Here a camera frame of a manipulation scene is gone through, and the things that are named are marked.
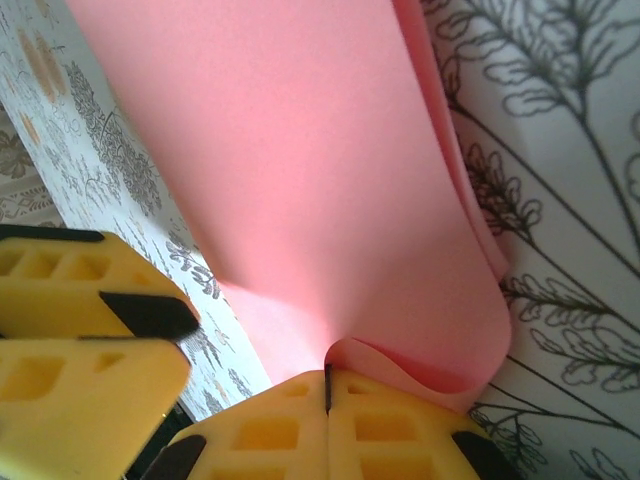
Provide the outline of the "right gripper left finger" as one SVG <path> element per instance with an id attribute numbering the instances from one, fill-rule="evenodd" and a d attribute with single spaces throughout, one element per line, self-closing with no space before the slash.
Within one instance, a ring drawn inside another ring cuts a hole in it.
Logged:
<path id="1" fill-rule="evenodd" d="M 327 479 L 325 373 L 293 377 L 179 431 L 145 479 Z"/>

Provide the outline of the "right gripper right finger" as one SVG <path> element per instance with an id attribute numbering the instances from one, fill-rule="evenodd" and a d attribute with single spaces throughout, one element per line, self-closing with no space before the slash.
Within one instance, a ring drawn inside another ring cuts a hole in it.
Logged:
<path id="1" fill-rule="evenodd" d="M 464 414 L 328 369 L 330 479 L 519 479 Z"/>

